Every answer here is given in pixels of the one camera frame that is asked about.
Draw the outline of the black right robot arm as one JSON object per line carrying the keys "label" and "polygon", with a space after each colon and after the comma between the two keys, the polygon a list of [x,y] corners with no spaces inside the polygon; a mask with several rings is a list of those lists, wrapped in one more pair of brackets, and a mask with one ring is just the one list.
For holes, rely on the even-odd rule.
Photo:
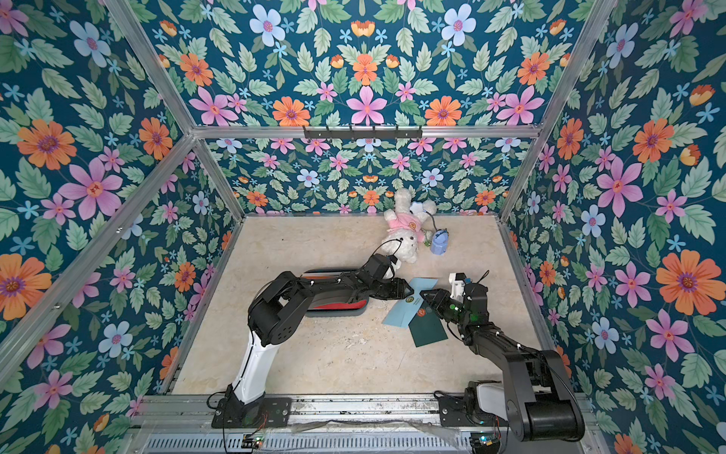
{"label": "black right robot arm", "polygon": [[486,286],[457,283],[451,291],[431,289],[421,297],[444,323],[457,327],[463,345],[502,373],[499,383],[472,381],[465,390],[463,411],[472,423],[496,416],[521,442],[582,440],[584,416],[562,358],[510,338],[492,322]]}

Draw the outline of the light blue envelope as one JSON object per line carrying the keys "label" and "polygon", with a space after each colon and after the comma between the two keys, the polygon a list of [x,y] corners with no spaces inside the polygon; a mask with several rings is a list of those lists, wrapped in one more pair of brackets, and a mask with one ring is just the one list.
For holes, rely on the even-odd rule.
{"label": "light blue envelope", "polygon": [[436,278],[413,278],[410,281],[410,287],[413,289],[412,295],[405,297],[393,305],[388,315],[383,319],[383,325],[388,325],[389,327],[407,327],[422,308],[424,299],[421,297],[421,292],[434,289],[437,283],[438,280]]}

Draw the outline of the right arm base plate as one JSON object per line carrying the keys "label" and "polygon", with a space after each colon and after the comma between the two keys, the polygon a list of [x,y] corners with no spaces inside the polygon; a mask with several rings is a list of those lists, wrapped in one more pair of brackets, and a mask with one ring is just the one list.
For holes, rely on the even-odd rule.
{"label": "right arm base plate", "polygon": [[497,424],[496,415],[480,410],[464,395],[435,391],[433,396],[439,406],[440,424],[443,427],[495,427]]}

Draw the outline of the red envelope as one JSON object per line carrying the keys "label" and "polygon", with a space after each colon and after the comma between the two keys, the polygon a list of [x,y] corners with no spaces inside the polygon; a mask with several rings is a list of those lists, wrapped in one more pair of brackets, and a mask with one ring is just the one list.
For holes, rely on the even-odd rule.
{"label": "red envelope", "polygon": [[360,300],[360,301],[353,302],[353,303],[335,303],[335,304],[316,306],[315,308],[310,308],[309,311],[312,311],[312,312],[357,311],[357,310],[366,308],[367,305],[368,305],[367,300]]}

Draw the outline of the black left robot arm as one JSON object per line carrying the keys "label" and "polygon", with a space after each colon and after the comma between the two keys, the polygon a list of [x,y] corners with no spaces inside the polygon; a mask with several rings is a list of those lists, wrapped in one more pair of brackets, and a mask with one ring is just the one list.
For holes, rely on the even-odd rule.
{"label": "black left robot arm", "polygon": [[373,253],[357,269],[330,269],[301,275],[282,272],[254,297],[248,309],[248,341],[237,376],[217,404],[213,426],[249,427],[261,417],[266,384],[281,345],[304,317],[355,316],[371,299],[402,300],[414,295],[396,275],[399,260]]}

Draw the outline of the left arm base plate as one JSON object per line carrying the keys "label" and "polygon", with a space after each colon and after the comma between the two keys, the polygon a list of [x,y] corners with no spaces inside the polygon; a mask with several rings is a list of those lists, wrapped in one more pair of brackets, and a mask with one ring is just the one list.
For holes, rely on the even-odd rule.
{"label": "left arm base plate", "polygon": [[235,395],[223,397],[214,411],[213,429],[279,429],[289,423],[292,399],[261,397],[243,404]]}

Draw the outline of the dark green envelope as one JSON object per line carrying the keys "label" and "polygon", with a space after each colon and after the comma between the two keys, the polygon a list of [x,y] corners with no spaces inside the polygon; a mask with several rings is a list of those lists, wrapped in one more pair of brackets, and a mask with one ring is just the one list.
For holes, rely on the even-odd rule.
{"label": "dark green envelope", "polygon": [[423,347],[448,339],[441,320],[429,309],[420,308],[408,325],[416,347]]}

